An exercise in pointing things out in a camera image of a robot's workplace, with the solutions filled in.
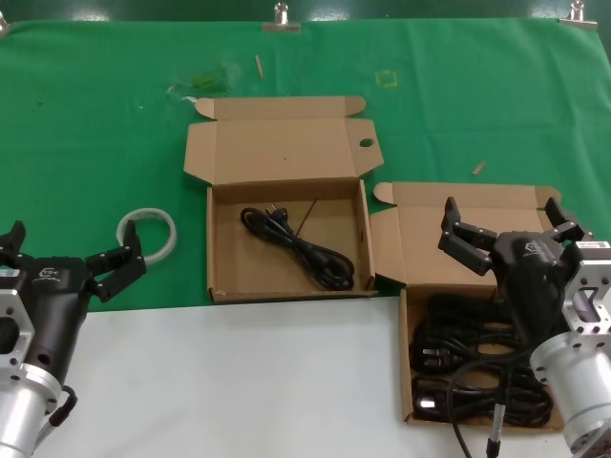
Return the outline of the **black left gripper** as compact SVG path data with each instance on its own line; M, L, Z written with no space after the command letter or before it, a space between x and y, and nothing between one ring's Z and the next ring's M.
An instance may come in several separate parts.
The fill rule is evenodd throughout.
M25 237L25 225L17 220L0 242L1 265L25 274L21 292L34 328L25 363L63 383L92 294L108 302L146 274L140 239L135 222L128 219L123 245L84 261L33 258L21 252Z

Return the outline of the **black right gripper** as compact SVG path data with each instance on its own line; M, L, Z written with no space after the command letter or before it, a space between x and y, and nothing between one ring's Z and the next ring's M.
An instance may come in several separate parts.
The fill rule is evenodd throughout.
M569 246L594 240L556 198L547 200L544 211L552 225L544 233L510 231L497 236L463 222L454 198L448 197L438 242L440 250L479 276L493 266L497 290L528 349L537 348L558 328L565 289L575 270Z

